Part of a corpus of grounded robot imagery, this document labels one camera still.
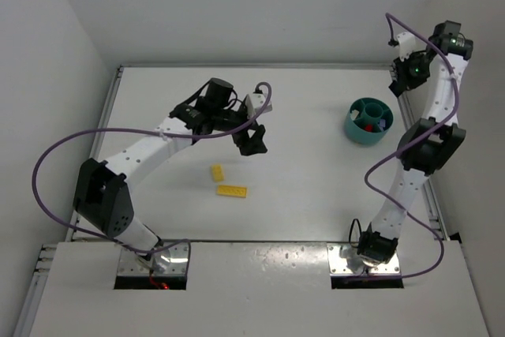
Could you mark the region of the yellow lego slope brick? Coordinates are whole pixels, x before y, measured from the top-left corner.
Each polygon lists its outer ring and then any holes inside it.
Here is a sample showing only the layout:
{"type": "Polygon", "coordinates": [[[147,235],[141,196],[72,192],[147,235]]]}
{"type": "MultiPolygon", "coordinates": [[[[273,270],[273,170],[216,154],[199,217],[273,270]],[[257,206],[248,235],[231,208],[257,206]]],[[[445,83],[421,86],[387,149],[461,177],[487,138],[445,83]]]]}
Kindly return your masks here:
{"type": "Polygon", "coordinates": [[[220,164],[211,165],[210,170],[214,182],[223,182],[225,180],[224,170],[220,164]]]}

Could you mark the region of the yellow long lego plate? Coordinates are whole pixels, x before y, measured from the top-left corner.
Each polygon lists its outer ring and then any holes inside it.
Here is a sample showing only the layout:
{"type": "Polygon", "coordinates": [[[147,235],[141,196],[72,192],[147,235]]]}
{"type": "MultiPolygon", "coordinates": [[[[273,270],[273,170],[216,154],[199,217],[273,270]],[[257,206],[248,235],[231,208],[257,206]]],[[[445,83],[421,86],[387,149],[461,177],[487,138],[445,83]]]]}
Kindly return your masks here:
{"type": "Polygon", "coordinates": [[[244,186],[218,185],[216,194],[222,197],[246,198],[248,189],[244,186]]]}

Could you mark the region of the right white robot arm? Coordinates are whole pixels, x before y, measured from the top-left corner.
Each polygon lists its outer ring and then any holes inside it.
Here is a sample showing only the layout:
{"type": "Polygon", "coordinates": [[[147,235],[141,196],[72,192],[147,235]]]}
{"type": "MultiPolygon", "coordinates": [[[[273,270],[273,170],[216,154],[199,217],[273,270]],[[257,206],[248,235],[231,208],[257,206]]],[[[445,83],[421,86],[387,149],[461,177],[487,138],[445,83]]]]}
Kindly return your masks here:
{"type": "Polygon", "coordinates": [[[398,170],[383,206],[361,233],[357,255],[368,266],[386,264],[394,256],[403,222],[419,189],[441,169],[465,140],[459,127],[459,89],[462,76],[473,53],[473,41],[461,33],[461,25],[444,21],[434,27],[419,51],[421,37],[410,28],[391,39],[398,48],[392,64],[391,92],[405,92],[429,85],[422,116],[406,131],[396,152],[398,170]]]}

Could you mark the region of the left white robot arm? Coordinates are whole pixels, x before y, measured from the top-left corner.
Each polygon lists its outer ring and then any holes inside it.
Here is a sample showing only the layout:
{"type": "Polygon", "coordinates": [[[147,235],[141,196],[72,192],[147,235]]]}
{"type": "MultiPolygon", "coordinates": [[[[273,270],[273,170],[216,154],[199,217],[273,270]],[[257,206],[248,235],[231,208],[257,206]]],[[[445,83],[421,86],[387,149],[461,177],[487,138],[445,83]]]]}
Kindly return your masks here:
{"type": "Polygon", "coordinates": [[[180,102],[153,130],[102,161],[81,166],[73,208],[107,238],[138,256],[163,247],[161,238],[135,215],[132,192],[172,156],[200,140],[231,136],[243,156],[264,154],[266,129],[258,117],[271,111],[271,86],[259,83],[244,99],[234,86],[213,77],[180,102]]]}

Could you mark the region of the teal round divided container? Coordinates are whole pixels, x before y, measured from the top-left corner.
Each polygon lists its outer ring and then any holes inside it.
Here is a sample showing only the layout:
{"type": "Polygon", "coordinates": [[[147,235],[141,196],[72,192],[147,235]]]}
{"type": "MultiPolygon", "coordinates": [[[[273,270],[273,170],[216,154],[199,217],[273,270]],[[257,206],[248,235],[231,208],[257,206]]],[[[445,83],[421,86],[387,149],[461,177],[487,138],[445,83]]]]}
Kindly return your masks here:
{"type": "Polygon", "coordinates": [[[351,104],[343,128],[351,141],[372,146],[383,139],[393,122],[393,112],[386,103],[375,98],[360,98],[351,104]]]}

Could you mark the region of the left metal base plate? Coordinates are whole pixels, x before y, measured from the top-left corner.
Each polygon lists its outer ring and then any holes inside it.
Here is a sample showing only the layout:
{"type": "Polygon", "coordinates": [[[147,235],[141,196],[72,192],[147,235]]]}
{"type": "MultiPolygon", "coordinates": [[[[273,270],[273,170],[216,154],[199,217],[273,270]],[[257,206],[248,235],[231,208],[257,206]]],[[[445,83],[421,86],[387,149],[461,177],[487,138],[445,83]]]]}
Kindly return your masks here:
{"type": "Polygon", "coordinates": [[[117,267],[117,276],[147,278],[154,276],[184,276],[189,266],[190,245],[188,242],[170,243],[170,248],[154,254],[149,261],[135,253],[121,249],[117,267]]]}

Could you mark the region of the metal base plate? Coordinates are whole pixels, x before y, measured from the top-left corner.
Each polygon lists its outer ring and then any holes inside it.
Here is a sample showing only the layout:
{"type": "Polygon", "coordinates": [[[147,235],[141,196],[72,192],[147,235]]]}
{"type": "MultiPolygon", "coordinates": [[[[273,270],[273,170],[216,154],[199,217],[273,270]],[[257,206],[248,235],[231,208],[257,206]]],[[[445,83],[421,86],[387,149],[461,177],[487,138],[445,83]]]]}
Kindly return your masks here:
{"type": "Polygon", "coordinates": [[[188,242],[170,243],[170,248],[154,254],[149,261],[135,253],[121,249],[117,267],[117,276],[147,278],[154,276],[184,276],[189,266],[190,245],[188,242]]]}
{"type": "Polygon", "coordinates": [[[376,264],[358,256],[357,250],[349,243],[328,243],[327,260],[332,277],[393,276],[402,274],[396,253],[387,263],[376,264]]]}

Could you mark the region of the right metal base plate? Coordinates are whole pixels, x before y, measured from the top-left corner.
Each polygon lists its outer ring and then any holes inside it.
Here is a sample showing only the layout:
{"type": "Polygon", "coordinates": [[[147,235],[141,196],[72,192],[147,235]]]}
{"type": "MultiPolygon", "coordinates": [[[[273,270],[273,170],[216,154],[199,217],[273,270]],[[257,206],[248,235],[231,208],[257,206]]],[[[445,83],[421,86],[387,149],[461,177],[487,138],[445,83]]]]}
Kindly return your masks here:
{"type": "Polygon", "coordinates": [[[327,260],[332,277],[393,276],[402,274],[396,253],[387,263],[376,264],[358,256],[357,250],[349,243],[328,243],[327,260]]]}

